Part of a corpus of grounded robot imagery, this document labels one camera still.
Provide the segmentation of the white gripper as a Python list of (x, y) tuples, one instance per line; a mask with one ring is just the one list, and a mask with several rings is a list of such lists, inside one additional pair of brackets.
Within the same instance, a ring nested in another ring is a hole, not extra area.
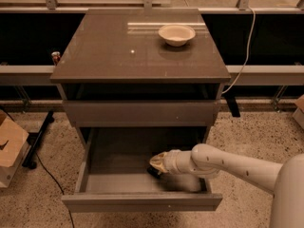
[(161, 173), (170, 174), (189, 174), (191, 167), (191, 152), (171, 150), (169, 152), (161, 152), (152, 157), (149, 164)]

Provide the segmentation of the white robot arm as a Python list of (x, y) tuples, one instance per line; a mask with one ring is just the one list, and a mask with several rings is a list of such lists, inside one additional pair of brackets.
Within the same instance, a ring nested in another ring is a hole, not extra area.
[(304, 154), (276, 163), (200, 143), (189, 151), (162, 152), (149, 163), (160, 173), (197, 177), (225, 171), (273, 196), (269, 228), (304, 228)]

